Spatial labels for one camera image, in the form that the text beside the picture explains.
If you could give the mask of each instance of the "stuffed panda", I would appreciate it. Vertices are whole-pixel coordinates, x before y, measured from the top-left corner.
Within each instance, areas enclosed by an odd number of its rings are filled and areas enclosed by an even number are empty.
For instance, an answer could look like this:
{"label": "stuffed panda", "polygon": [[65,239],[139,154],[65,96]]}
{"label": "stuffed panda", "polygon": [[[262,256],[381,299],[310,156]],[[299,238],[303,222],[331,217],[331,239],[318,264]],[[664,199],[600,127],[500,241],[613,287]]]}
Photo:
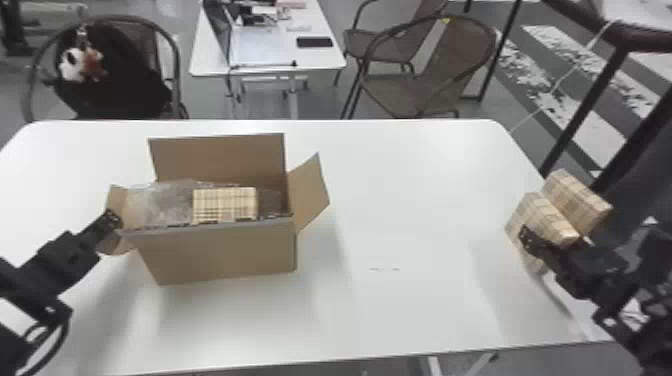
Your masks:
{"label": "stuffed panda", "polygon": [[71,47],[61,55],[58,69],[66,81],[82,83],[87,77],[98,82],[107,75],[102,65],[103,54],[91,47],[84,49]]}

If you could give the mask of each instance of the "stacked wooden blocks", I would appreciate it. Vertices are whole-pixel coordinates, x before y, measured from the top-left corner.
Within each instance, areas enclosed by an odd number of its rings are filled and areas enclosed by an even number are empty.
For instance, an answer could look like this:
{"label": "stacked wooden blocks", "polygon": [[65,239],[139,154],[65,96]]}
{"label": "stacked wooden blocks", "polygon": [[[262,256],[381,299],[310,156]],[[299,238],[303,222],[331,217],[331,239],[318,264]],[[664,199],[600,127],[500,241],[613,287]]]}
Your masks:
{"label": "stacked wooden blocks", "polygon": [[559,247],[567,247],[590,232],[611,212],[612,206],[565,170],[548,176],[541,193],[527,193],[505,226],[525,265],[536,273],[544,263],[530,255],[518,239],[523,225]]}

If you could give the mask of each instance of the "gray floor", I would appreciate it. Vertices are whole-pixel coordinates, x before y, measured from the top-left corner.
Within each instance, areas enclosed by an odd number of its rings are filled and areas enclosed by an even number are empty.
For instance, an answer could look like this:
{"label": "gray floor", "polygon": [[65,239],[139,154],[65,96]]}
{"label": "gray floor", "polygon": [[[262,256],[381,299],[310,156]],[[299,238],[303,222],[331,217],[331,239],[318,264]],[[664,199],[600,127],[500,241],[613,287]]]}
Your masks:
{"label": "gray floor", "polygon": [[[193,34],[198,10],[198,1],[181,0],[90,0],[91,14],[104,13],[131,13],[141,15],[166,28],[176,36],[182,52],[183,62],[183,96],[192,118],[229,118],[228,106],[225,104],[223,82],[217,79],[196,79],[187,73],[190,53],[193,44]],[[361,0],[320,0],[331,27],[337,35],[349,26],[357,5]],[[363,25],[371,29],[380,29],[384,26],[407,19],[408,14],[416,6],[416,1],[385,0],[385,6],[371,9],[365,14]],[[459,4],[452,6],[458,9]],[[476,8],[485,18],[502,14],[487,14],[487,8]],[[72,16],[53,16],[38,13],[43,22],[49,26],[58,26]],[[39,43],[39,38],[31,38]],[[423,49],[418,58],[419,63],[426,56],[431,47],[431,38],[428,46]],[[21,66],[26,64],[25,59],[0,58],[0,145],[23,125],[19,112],[19,95],[24,87]],[[333,119],[340,112],[342,103],[347,94],[348,86],[354,74],[352,62],[345,70],[341,85],[338,88],[331,86],[332,74],[321,74],[310,77],[309,91],[300,93],[300,117],[303,119]],[[396,69],[396,67],[378,67],[377,69]],[[474,87],[480,77],[474,79]],[[280,118],[287,117],[286,103],[280,92],[260,92],[250,88],[249,102],[253,110],[250,117]],[[49,92],[41,90],[37,93],[36,111],[43,118],[62,118],[71,116],[59,101]],[[492,83],[485,100],[482,103],[464,102],[460,104],[463,117],[490,118],[500,122],[504,127],[511,128],[525,118],[528,110],[523,107],[514,96],[497,80]],[[363,98],[358,108],[357,118],[387,118],[388,116],[371,100]],[[553,137],[537,121],[531,120],[516,130],[513,134],[521,149],[535,165],[539,165],[550,149]],[[564,156],[559,167],[565,167],[581,179],[588,180],[589,176],[577,163],[568,156]],[[458,374],[465,371],[470,362],[478,354],[444,355],[441,357],[444,373]],[[594,344],[582,346],[550,347],[541,349],[509,350],[501,354],[501,358],[489,365],[484,376],[491,375],[613,375],[631,376],[638,374],[634,361],[618,346],[613,344]],[[320,364],[310,366],[284,367],[244,372],[226,372],[225,374],[287,374],[287,375],[355,375],[367,371],[369,375],[406,375],[408,369],[403,359],[381,359],[365,362],[343,362],[335,364]]]}

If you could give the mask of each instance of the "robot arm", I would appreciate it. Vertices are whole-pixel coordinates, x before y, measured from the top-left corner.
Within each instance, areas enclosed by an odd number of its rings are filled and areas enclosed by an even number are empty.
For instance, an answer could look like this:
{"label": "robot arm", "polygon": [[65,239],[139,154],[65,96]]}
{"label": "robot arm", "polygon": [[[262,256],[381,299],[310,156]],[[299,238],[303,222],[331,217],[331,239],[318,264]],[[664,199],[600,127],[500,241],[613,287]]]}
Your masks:
{"label": "robot arm", "polygon": [[[625,244],[635,267],[612,249],[580,241],[560,249],[523,226],[525,250],[542,259],[572,297],[597,305],[593,321],[644,368],[644,375],[672,374],[672,228],[643,226]],[[641,312],[626,305],[639,302]]]}
{"label": "robot arm", "polygon": [[36,374],[58,352],[68,334],[72,309],[58,296],[79,282],[100,260],[97,252],[119,243],[121,219],[107,210],[79,234],[66,231],[15,268],[0,258],[0,298],[35,320],[22,335],[0,323],[0,374],[14,375],[57,330],[46,355],[21,376]]}

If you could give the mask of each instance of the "white table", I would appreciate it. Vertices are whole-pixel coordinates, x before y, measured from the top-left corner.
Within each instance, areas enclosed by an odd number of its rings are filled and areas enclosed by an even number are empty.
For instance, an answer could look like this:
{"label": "white table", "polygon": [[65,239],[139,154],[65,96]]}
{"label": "white table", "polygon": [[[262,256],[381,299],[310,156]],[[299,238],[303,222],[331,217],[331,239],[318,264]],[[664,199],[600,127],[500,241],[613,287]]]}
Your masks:
{"label": "white table", "polygon": [[[229,69],[229,65],[222,54],[219,43],[215,38],[215,33],[210,26],[203,8],[198,15],[198,24],[196,26],[196,38],[194,48],[191,53],[191,65],[189,73],[195,77],[230,77],[235,82],[231,85],[232,92],[228,93],[230,98],[229,106],[231,114],[234,117],[239,112],[236,106],[236,99],[243,98],[244,93],[241,90],[241,83],[244,77],[249,76],[271,76],[272,79],[287,79],[289,83],[288,99],[289,112],[292,119],[299,117],[299,105],[296,93],[296,78],[298,75],[309,74],[316,71],[335,71],[343,69],[346,65],[345,58],[338,46],[324,13],[317,0],[306,0],[305,9],[292,9],[292,19],[288,21],[279,21],[278,28],[285,36],[285,45],[289,49],[289,55],[294,56],[297,62],[296,67],[264,67],[264,68],[243,68]],[[310,25],[310,31],[287,31],[289,24]],[[296,46],[296,37],[329,37],[334,42],[331,48],[298,48]],[[251,46],[251,48],[263,48],[263,46]]]}
{"label": "white table", "polygon": [[[201,372],[606,340],[563,313],[503,226],[541,178],[488,120],[68,122],[0,152],[0,257],[19,265],[99,215],[110,184],[152,181],[147,138],[284,132],[319,152],[331,205],[298,237],[298,270],[158,287],[137,254],[62,295],[71,334],[45,375]],[[5,324],[26,324],[4,315]]]}

